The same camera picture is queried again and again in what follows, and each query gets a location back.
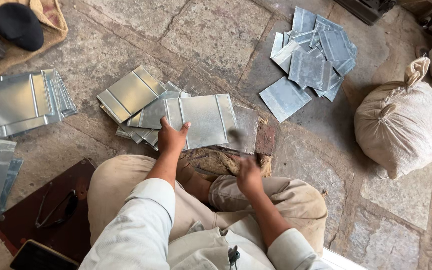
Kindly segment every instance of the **black hat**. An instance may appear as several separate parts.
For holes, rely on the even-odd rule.
[[[43,46],[43,29],[34,12],[18,3],[0,6],[0,35],[27,51],[37,51]]]

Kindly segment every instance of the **beige pants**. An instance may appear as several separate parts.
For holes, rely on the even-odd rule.
[[[148,156],[122,155],[106,160],[96,169],[88,191],[91,245],[116,217],[133,187],[144,180],[155,162]],[[299,179],[268,177],[263,178],[262,183],[281,215],[322,255],[328,212],[321,194]],[[254,214],[236,185],[236,177],[231,175],[219,176],[209,191],[209,203],[221,212],[211,211],[178,184],[175,193],[176,212],[170,242],[184,236],[196,221],[201,221],[205,229],[219,227],[224,230],[248,214]]]

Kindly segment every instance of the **phone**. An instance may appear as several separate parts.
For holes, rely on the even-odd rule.
[[[79,264],[30,239],[19,249],[9,267],[14,270],[76,270]]]

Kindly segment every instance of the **stone floor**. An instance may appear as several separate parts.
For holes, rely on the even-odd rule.
[[[275,32],[290,30],[295,4],[342,25],[358,47],[357,65],[333,103],[313,96],[277,124],[273,175],[327,191],[327,248],[368,269],[432,270],[432,164],[386,179],[353,132],[363,98],[403,78],[414,46],[431,46],[399,7],[367,26],[332,0],[61,0],[66,40],[8,73],[56,67],[80,113],[16,139],[24,164],[9,207],[83,157],[100,164],[120,154],[156,156],[115,136],[96,99],[139,65],[193,95],[229,93],[276,123],[258,93],[283,76],[269,54]],[[0,240],[0,269],[10,260]]]

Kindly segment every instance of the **sunglasses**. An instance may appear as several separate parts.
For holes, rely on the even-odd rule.
[[[39,223],[39,216],[41,215],[41,210],[43,209],[44,200],[46,199],[46,196],[51,190],[51,187],[53,186],[53,183],[49,183],[49,188],[47,189],[46,193],[43,196],[43,201],[41,202],[41,205],[39,206],[39,212],[36,217],[36,228],[47,228],[51,227],[57,224],[61,224],[65,221],[67,221],[76,211],[76,207],[78,206],[78,195],[76,195],[76,191],[74,189],[71,189],[69,193],[66,195],[66,197],[57,204],[56,207],[48,214],[48,216],[43,220],[43,222]],[[51,215],[60,207],[60,205],[63,204],[63,202],[68,201],[68,204],[66,205],[66,208],[64,208],[64,215],[62,218],[58,219],[55,222],[47,224],[48,220],[50,219]]]

